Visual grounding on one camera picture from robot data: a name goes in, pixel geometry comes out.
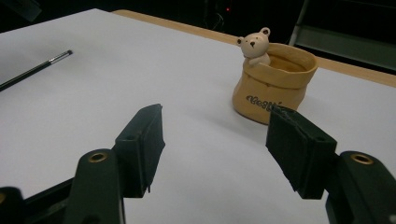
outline table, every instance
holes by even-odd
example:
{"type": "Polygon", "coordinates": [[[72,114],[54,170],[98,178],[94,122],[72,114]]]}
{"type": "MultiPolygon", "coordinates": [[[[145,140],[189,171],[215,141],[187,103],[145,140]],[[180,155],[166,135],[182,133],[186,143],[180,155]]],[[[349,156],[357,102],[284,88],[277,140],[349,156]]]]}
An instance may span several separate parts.
{"type": "MultiPolygon", "coordinates": [[[[97,9],[0,39],[2,77],[75,52],[0,92],[0,186],[29,197],[74,176],[79,157],[160,103],[166,146],[151,193],[125,200],[127,223],[327,223],[324,200],[301,200],[265,148],[267,126],[233,111],[237,46],[97,9]]],[[[337,153],[371,154],[395,175],[395,96],[319,68],[298,111],[337,153]]]]}
{"type": "MultiPolygon", "coordinates": [[[[204,28],[191,26],[191,25],[188,25],[185,23],[169,21],[166,19],[153,17],[150,15],[146,15],[146,14],[142,14],[142,13],[138,13],[138,12],[134,12],[134,11],[130,11],[130,10],[121,9],[121,10],[114,11],[113,13],[124,16],[124,17],[132,18],[135,20],[150,22],[153,24],[161,25],[164,27],[179,30],[179,31],[186,32],[189,34],[199,35],[199,36],[202,36],[205,38],[211,38],[214,40],[218,40],[218,41],[233,44],[233,45],[235,44],[236,38],[237,38],[236,36],[233,36],[233,35],[227,35],[224,33],[214,32],[214,31],[207,30],[204,28]]],[[[326,58],[321,58],[321,57],[317,57],[317,58],[318,58],[319,67],[321,67],[321,68],[329,69],[329,70],[332,70],[332,71],[335,71],[338,73],[342,73],[342,74],[346,74],[349,76],[353,76],[353,77],[363,78],[366,80],[381,83],[381,84],[388,85],[391,87],[396,87],[396,76],[394,76],[394,75],[383,73],[383,72],[378,72],[378,71],[371,70],[371,69],[366,69],[363,67],[358,67],[355,65],[347,64],[347,63],[340,63],[340,62],[337,62],[334,60],[329,60],[326,58]]]]}

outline yellow pot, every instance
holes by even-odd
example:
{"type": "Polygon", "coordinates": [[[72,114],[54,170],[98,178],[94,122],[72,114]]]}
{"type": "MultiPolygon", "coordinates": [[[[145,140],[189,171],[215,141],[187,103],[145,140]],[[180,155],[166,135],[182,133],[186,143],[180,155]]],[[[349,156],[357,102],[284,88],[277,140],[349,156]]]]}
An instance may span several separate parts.
{"type": "Polygon", "coordinates": [[[293,110],[303,101],[306,86],[318,68],[315,55],[292,46],[270,43],[271,63],[243,63],[233,91],[233,107],[241,115],[268,124],[272,105],[293,110]]]}

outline bear face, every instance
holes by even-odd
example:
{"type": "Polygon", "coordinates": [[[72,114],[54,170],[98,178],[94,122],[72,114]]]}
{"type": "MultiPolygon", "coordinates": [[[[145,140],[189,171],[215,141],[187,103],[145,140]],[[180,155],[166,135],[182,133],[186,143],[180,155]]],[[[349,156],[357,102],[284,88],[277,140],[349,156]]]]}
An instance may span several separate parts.
{"type": "Polygon", "coordinates": [[[269,47],[269,35],[270,29],[264,27],[258,33],[247,35],[246,37],[239,37],[237,39],[237,45],[241,47],[241,50],[246,58],[267,58],[268,55],[266,52],[269,47]]]}

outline screw hole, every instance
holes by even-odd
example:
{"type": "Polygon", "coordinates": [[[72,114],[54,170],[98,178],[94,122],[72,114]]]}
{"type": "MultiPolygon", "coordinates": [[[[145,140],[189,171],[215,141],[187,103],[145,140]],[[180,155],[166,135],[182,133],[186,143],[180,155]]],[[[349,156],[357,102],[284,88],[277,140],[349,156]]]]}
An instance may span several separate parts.
{"type": "Polygon", "coordinates": [[[364,165],[371,165],[374,163],[374,161],[370,157],[362,154],[353,154],[350,157],[352,158],[353,161],[356,161],[364,165]]]}
{"type": "Polygon", "coordinates": [[[89,162],[99,162],[99,161],[104,161],[107,159],[107,153],[104,152],[98,152],[90,156],[88,159],[89,162]]]}

